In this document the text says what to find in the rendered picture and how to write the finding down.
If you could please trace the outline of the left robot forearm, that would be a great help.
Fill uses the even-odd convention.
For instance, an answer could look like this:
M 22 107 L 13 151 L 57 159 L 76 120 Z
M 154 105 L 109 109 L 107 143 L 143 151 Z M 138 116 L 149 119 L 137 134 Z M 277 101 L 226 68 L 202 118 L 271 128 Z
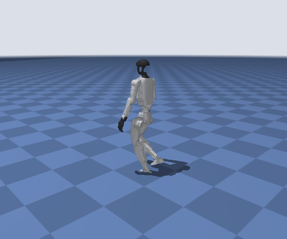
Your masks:
M 130 104 L 130 102 L 131 102 L 131 99 L 128 98 L 127 99 L 127 103 L 126 103 L 126 108 L 125 108 L 125 110 L 123 112 L 123 115 L 121 116 L 122 119 L 124 119 L 125 117 L 128 118 L 128 116 L 129 116 L 130 110 L 132 109 L 132 105 Z

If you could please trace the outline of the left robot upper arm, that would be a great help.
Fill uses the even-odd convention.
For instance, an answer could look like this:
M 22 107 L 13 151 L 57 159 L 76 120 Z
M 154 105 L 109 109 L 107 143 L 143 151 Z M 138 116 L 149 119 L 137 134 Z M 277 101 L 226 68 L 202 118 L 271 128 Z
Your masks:
M 132 80 L 132 82 L 131 82 L 131 91 L 130 91 L 130 99 L 131 99 L 130 104 L 131 105 L 135 104 L 135 98 L 137 95 L 137 90 L 140 87 L 140 85 L 141 85 L 140 79 Z

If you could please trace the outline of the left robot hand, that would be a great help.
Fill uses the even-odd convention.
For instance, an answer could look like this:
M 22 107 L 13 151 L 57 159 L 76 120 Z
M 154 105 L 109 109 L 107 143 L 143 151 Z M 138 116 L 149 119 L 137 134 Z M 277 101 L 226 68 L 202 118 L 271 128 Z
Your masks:
M 120 120 L 119 123 L 118 123 L 118 129 L 119 129 L 121 132 L 123 132 L 123 131 L 122 131 L 122 128 L 123 128 L 124 122 L 125 122 L 126 120 L 127 120 L 127 117 L 125 117 L 124 119 L 121 118 L 121 120 Z

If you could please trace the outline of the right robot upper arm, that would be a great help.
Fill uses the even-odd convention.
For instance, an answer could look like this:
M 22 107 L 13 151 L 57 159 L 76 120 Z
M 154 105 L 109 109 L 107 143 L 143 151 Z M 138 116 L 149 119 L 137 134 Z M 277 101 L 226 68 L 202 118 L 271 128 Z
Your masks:
M 155 83 L 156 83 L 156 81 L 155 81 L 155 79 L 153 79 L 153 88 L 154 88 L 153 100 L 155 100 L 155 98 L 156 98 Z

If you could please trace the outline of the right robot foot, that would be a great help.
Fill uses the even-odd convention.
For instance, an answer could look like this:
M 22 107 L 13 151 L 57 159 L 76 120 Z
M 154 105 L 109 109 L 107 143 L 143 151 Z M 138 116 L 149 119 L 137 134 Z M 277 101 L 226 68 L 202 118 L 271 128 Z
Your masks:
M 156 165 L 156 164 L 160 164 L 160 163 L 163 163 L 164 160 L 162 158 L 158 158 L 158 160 L 154 160 L 151 165 Z

